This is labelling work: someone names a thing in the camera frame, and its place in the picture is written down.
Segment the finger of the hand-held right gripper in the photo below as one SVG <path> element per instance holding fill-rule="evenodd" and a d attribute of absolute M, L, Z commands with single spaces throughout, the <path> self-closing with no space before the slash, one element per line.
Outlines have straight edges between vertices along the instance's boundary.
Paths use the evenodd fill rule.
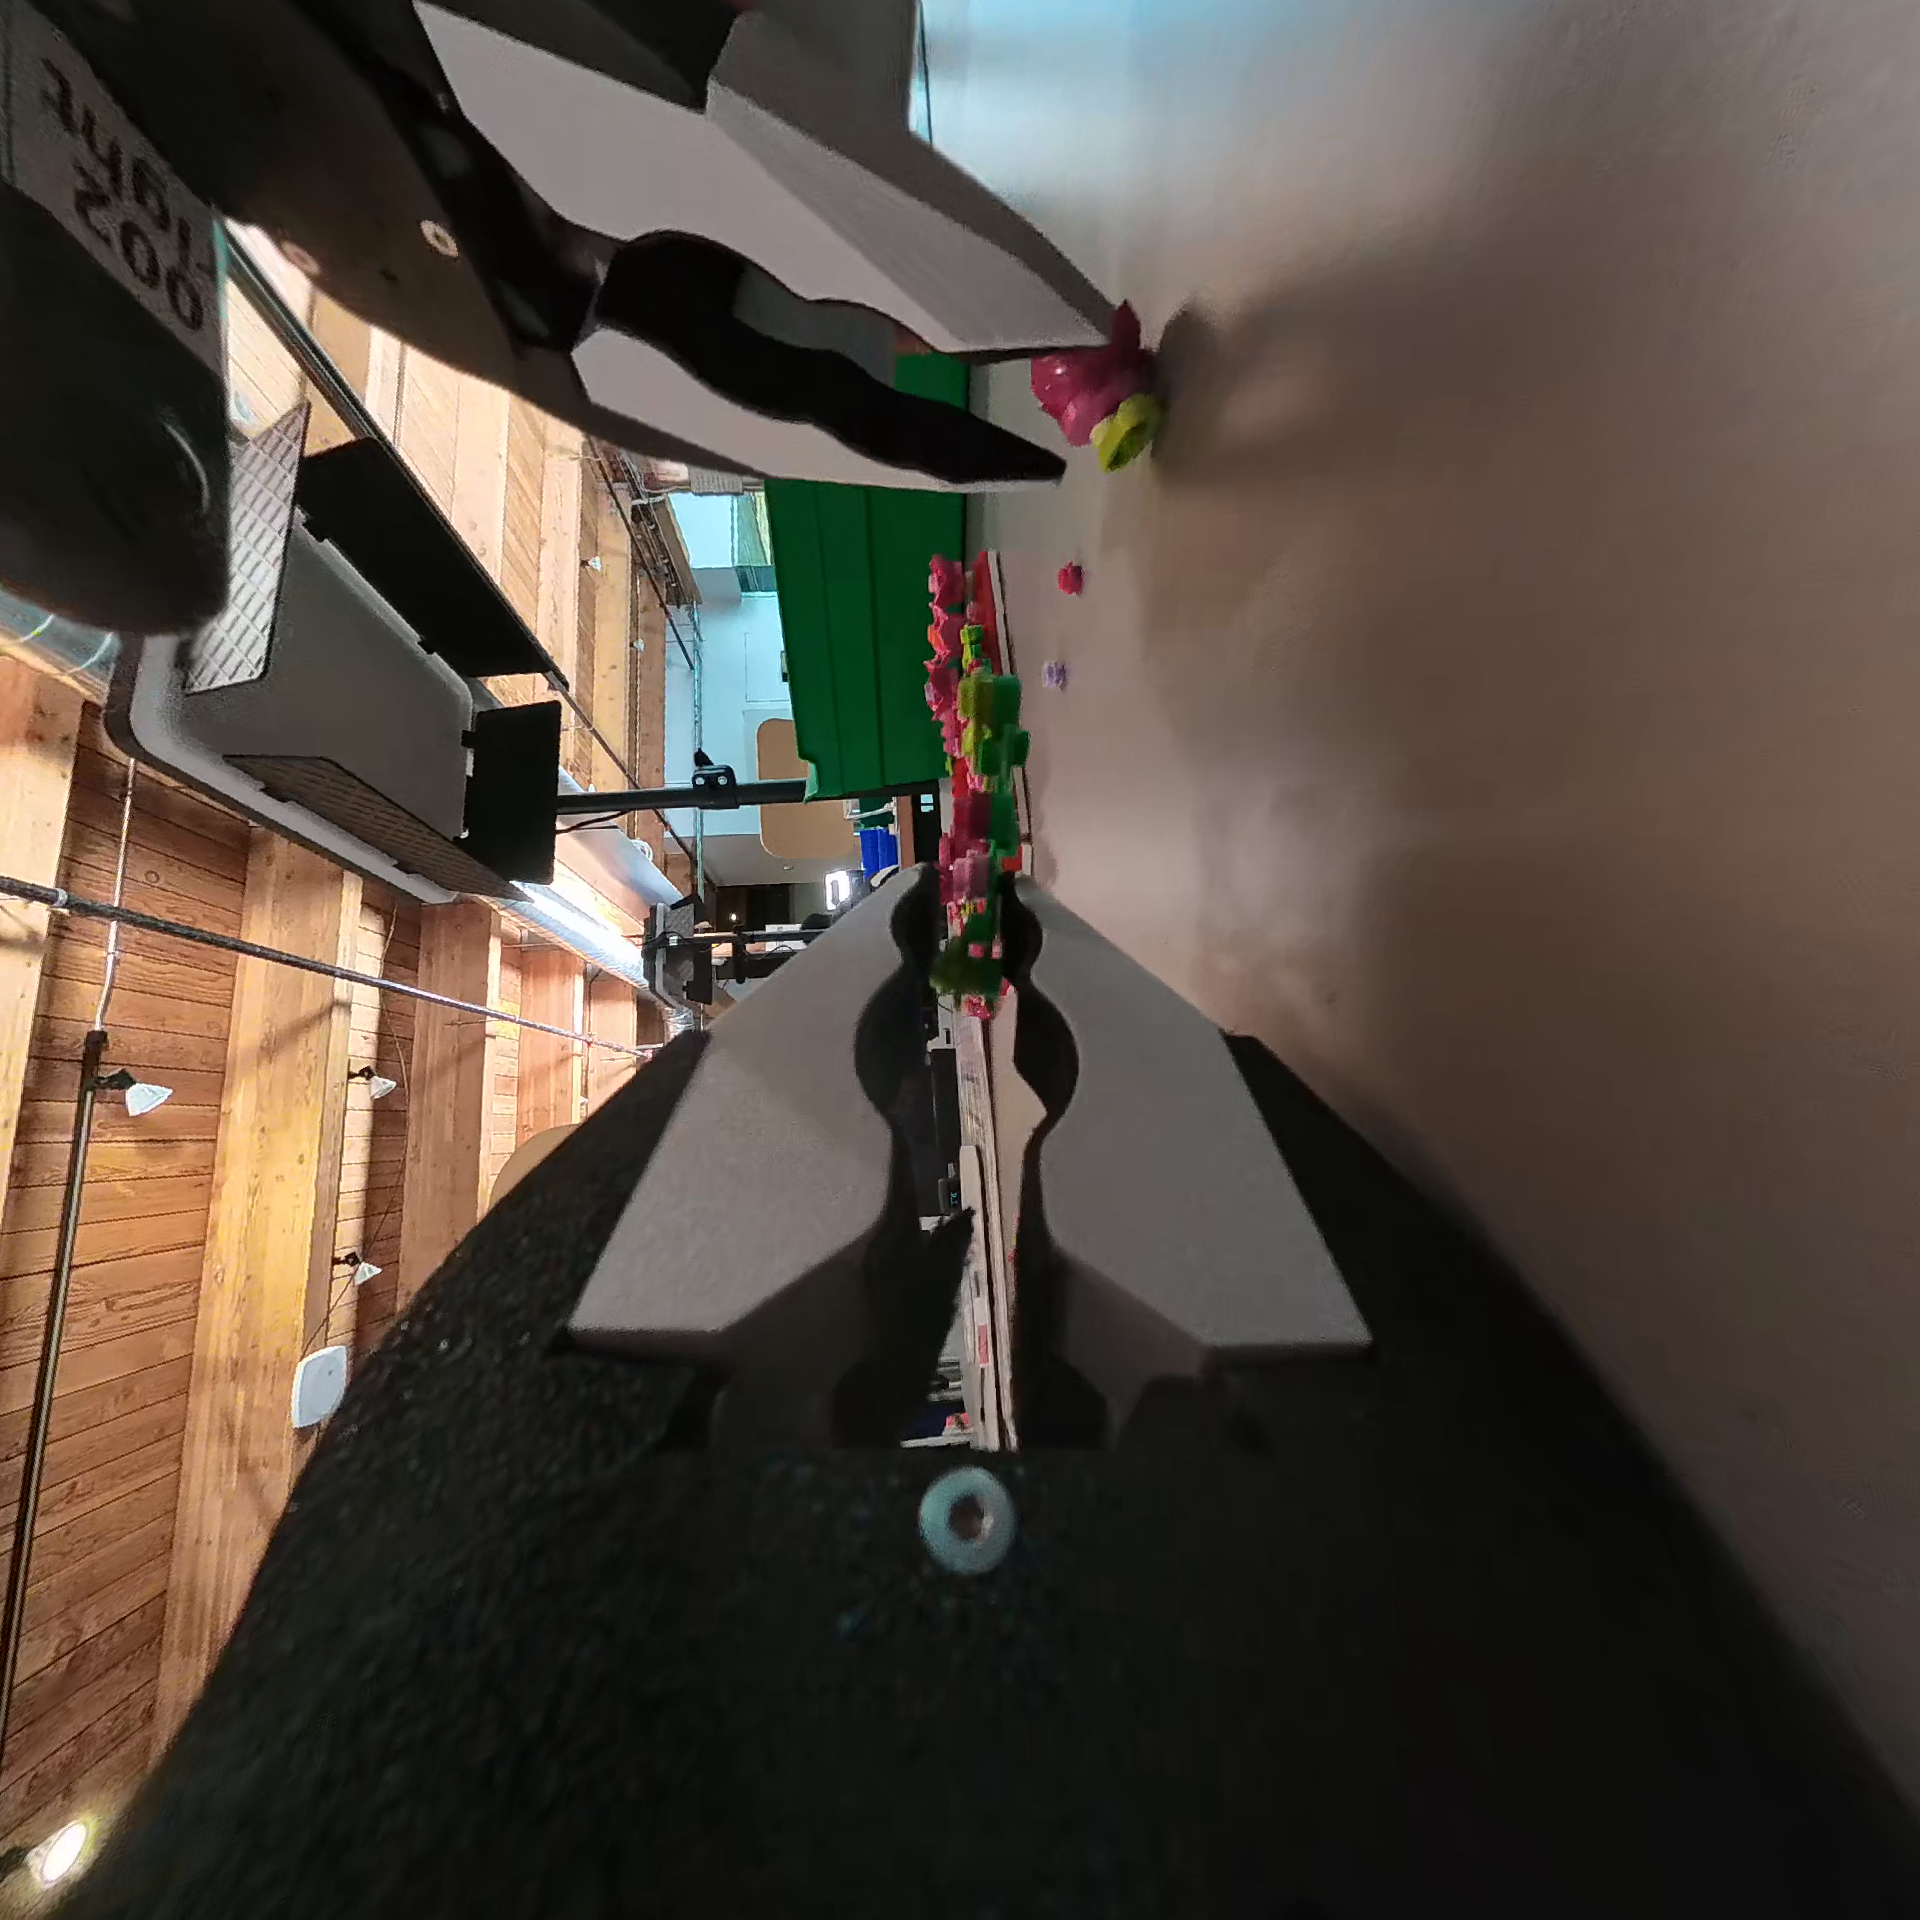
<path fill-rule="evenodd" d="M 721 5 L 704 73 L 620 28 L 419 5 L 460 114 L 564 222 L 689 233 L 795 297 L 857 303 L 971 357 L 1104 344 L 1114 303 L 1026 216 L 888 117 L 779 17 Z"/>
<path fill-rule="evenodd" d="M 702 236 L 644 233 L 612 252 L 574 366 L 606 412 L 765 479 L 1003 490 L 1066 477 L 1060 454 L 965 401 L 898 389 L 904 336 Z"/>

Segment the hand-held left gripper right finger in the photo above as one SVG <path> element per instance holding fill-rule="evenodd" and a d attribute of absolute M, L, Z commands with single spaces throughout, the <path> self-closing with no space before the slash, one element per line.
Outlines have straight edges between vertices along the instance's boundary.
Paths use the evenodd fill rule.
<path fill-rule="evenodd" d="M 1112 1446 L 1158 1388 L 1369 1352 L 1224 1029 L 1028 878 L 1005 934 L 1017 1444 Z"/>

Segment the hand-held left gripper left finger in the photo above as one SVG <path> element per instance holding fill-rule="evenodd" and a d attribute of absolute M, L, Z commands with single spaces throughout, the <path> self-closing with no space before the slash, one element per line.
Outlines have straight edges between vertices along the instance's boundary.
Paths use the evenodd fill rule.
<path fill-rule="evenodd" d="M 884 1448 L 923 1406 L 970 1214 L 921 1225 L 939 876 L 914 865 L 704 1036 L 568 1321 L 574 1348 L 714 1383 L 721 1446 Z"/>

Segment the dark pink lego flower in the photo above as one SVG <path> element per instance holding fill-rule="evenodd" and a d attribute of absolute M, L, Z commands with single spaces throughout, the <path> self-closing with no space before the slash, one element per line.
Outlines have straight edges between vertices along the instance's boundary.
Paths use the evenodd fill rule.
<path fill-rule="evenodd" d="M 1034 357 L 1028 385 L 1066 440 L 1091 447 L 1104 472 L 1152 450 L 1169 413 L 1156 353 L 1129 302 L 1118 303 L 1106 343 Z"/>

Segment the green lego flower stem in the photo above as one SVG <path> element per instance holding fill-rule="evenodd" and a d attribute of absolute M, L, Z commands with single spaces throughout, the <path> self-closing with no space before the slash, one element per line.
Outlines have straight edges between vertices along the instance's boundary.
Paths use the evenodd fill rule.
<path fill-rule="evenodd" d="M 1005 986 L 1002 910 L 1026 845 L 1021 780 L 1030 734 L 1021 700 L 1021 680 L 981 652 L 928 670 L 948 798 L 937 857 L 945 936 L 928 981 L 974 1016 L 990 1016 Z"/>

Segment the lego instruction booklet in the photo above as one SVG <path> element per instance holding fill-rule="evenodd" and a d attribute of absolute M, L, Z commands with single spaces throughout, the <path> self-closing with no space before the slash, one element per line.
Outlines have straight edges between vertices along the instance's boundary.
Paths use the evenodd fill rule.
<path fill-rule="evenodd" d="M 971 1444 L 1011 1450 L 1017 1446 L 1020 1149 L 1002 1102 L 992 1021 L 979 1014 L 945 1020 L 945 1041 L 928 1055 L 937 1073 L 945 1073 L 945 1062 L 952 1065 L 957 1125 L 952 1177 L 957 1208 L 971 1228 L 948 1350 L 957 1359 Z"/>

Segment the red tray of lego pieces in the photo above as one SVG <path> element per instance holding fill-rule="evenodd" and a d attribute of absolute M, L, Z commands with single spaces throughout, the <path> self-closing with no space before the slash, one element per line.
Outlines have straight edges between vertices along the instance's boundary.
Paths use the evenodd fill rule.
<path fill-rule="evenodd" d="M 985 904 L 1017 871 L 1024 830 L 1020 780 L 1030 754 L 1024 688 L 1003 666 L 1000 600 L 987 556 L 928 565 L 925 703 L 939 734 L 952 798 L 939 871 L 948 906 Z"/>

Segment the wooden tabletop with label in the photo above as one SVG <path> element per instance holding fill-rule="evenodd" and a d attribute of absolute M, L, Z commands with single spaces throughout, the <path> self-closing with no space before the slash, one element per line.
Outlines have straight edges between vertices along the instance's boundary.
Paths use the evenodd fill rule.
<path fill-rule="evenodd" d="M 584 1125 L 579 1119 L 570 1119 L 521 1138 L 486 1190 L 485 1214 L 496 1208 L 520 1184 L 524 1184 L 570 1138 L 574 1138 L 580 1127 Z"/>

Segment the black flat panel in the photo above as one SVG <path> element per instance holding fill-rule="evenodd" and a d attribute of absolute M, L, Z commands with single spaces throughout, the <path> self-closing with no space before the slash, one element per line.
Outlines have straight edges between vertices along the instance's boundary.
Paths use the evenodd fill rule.
<path fill-rule="evenodd" d="M 469 680 L 538 676 L 564 685 L 496 577 L 386 444 L 352 438 L 309 450 L 296 505 L 390 605 L 424 649 Z"/>

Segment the green plastic bin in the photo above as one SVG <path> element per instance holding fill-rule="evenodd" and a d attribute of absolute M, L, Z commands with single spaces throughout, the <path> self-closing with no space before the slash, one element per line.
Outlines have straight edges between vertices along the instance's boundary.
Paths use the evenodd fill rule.
<path fill-rule="evenodd" d="M 960 494 L 764 485 L 797 751 L 818 799 L 945 776 L 925 703 L 928 568 L 966 540 Z"/>

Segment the rounded wooden board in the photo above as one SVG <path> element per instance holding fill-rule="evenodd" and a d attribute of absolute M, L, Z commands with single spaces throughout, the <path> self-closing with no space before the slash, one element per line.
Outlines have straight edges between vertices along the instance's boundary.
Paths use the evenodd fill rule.
<path fill-rule="evenodd" d="M 800 781 L 802 799 L 762 802 L 760 841 L 768 857 L 797 865 L 824 862 L 834 868 L 857 865 L 857 828 L 848 817 L 844 799 L 811 799 L 811 762 L 800 754 L 797 732 L 792 717 L 765 717 L 755 735 L 760 780 Z"/>

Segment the black stand pole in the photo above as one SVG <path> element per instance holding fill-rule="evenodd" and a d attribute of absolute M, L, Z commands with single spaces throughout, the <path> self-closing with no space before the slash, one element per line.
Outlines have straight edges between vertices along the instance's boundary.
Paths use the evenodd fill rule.
<path fill-rule="evenodd" d="M 668 816 L 681 808 L 733 812 L 779 805 L 804 805 L 816 799 L 802 776 L 740 780 L 728 762 L 698 762 L 692 780 L 684 783 L 629 785 L 601 791 L 561 791 L 556 798 L 557 822 L 588 822 L 634 812 Z"/>

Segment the black box on pole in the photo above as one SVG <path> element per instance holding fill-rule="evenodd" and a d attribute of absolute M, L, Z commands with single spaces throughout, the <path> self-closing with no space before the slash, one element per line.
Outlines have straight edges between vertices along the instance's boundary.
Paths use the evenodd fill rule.
<path fill-rule="evenodd" d="M 502 881 L 553 879 L 564 710 L 557 701 L 478 709 L 464 734 L 462 845 Z"/>

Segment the grey ceiling heater unit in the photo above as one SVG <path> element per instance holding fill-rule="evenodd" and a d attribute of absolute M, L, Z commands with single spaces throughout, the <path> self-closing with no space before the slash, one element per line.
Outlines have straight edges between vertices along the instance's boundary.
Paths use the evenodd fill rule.
<path fill-rule="evenodd" d="M 478 703 L 297 508 L 309 407 L 230 438 L 229 584 L 192 631 L 128 637 L 121 754 L 428 904 L 513 898 L 466 830 Z"/>

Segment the thin ceiling metal rod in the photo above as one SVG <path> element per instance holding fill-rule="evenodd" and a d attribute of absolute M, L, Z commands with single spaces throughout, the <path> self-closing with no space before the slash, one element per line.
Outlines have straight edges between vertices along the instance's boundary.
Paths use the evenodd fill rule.
<path fill-rule="evenodd" d="M 305 976 L 320 976 L 336 984 L 348 986 L 366 986 L 370 991 L 390 993 L 397 998 L 408 998 L 420 1006 L 433 1006 L 450 1014 L 466 1014 L 480 1016 L 491 1024 L 507 1024 L 524 1033 L 538 1033 L 549 1040 L 563 1040 L 568 1044 L 597 1049 L 603 1054 L 612 1054 L 624 1060 L 648 1062 L 659 1055 L 660 1044 L 637 1044 L 612 1040 L 606 1036 L 595 1036 L 593 1030 L 579 1025 L 563 1025 L 542 1020 L 532 1020 L 528 1014 L 507 1012 L 500 1006 L 480 1000 L 480 998 L 460 998 L 444 991 L 425 989 L 416 983 L 397 981 L 393 976 L 370 974 L 358 966 L 348 966 L 340 961 L 328 961 L 322 957 L 299 954 L 285 949 L 277 949 L 269 944 L 254 944 L 241 936 L 229 936 L 224 933 L 200 928 L 192 924 L 184 924 L 176 918 L 165 918 L 155 914 L 144 914 L 140 910 L 125 906 L 121 903 L 105 903 L 89 895 L 76 895 L 65 887 L 41 885 L 33 879 L 21 879 L 17 876 L 2 878 L 2 898 L 10 903 L 21 904 L 41 904 L 51 911 L 66 917 L 72 920 L 99 920 L 109 928 L 133 928 L 146 933 L 150 936 L 181 944 L 181 946 L 196 946 L 212 953 L 226 953 L 230 957 L 248 957 L 260 961 L 265 966 L 275 966 L 281 972 L 297 972 Z"/>

